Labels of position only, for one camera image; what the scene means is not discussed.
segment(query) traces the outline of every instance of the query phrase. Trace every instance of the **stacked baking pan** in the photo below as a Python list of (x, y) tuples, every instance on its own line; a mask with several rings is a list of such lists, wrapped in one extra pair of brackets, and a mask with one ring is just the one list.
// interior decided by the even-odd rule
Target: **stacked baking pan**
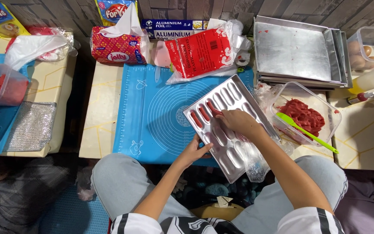
[(254, 23), (258, 80), (296, 81), (312, 89), (352, 88), (345, 32), (257, 16)]

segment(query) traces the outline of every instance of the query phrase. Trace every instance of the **disposable plastic gloves package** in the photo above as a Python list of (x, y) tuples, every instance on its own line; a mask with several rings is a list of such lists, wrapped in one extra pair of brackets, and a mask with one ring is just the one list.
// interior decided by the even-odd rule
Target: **disposable plastic gloves package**
[(174, 73), (166, 84), (200, 79), (232, 70), (240, 48), (237, 40), (243, 24), (232, 19), (216, 29), (208, 29), (189, 37), (166, 41)]

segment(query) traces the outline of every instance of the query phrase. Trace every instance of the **table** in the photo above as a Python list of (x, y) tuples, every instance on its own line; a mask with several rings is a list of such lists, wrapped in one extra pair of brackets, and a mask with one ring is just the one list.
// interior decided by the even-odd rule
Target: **table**
[[(154, 45), (155, 42), (152, 42), (150, 48), (153, 48)], [(112, 153), (121, 95), (122, 72), (123, 65), (96, 63), (79, 157), (100, 159)], [(325, 100), (324, 92), (318, 93), (318, 95)], [(281, 134), (281, 137), (284, 141), (289, 141), (294, 145), (295, 151), (291, 156), (292, 159), (304, 155), (320, 155), (334, 160), (332, 152), (325, 147), (299, 145), (284, 134)]]
[[(0, 54), (11, 38), (0, 38)], [(37, 62), (34, 65), (31, 82), (25, 93), (24, 101), (55, 102), (57, 104), (52, 139), (41, 151), (36, 152), (3, 152), (3, 156), (45, 157), (56, 153), (63, 141), (66, 104), (71, 92), (76, 57), (67, 57), (58, 62)]]
[[(361, 73), (352, 75), (356, 78)], [(347, 90), (340, 89), (331, 92), (329, 98), (343, 116), (334, 135), (335, 147), (340, 152), (336, 162), (342, 168), (374, 170), (374, 97), (349, 106), (344, 100), (349, 95)]]

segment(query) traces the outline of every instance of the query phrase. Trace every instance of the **teapot icon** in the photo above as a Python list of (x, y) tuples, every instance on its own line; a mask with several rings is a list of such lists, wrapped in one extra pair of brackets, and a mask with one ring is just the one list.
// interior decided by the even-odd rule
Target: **teapot icon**
[(133, 155), (140, 155), (140, 147), (144, 144), (143, 141), (140, 141), (139, 143), (136, 143), (135, 141), (132, 141), (131, 147), (129, 147), (129, 150)]

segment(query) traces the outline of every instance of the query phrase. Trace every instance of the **brown egg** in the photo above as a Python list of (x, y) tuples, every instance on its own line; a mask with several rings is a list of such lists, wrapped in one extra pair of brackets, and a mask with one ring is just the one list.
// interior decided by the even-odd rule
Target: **brown egg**
[(366, 60), (360, 55), (349, 56), (351, 70), (360, 70), (366, 65)]
[(349, 55), (358, 55), (360, 53), (360, 44), (357, 41), (349, 42), (347, 44)]
[(372, 69), (372, 68), (374, 68), (374, 62), (366, 61), (366, 65), (364, 66), (364, 69)]
[(369, 56), (371, 54), (371, 47), (370, 46), (363, 46), (364, 52), (366, 53), (366, 56)]

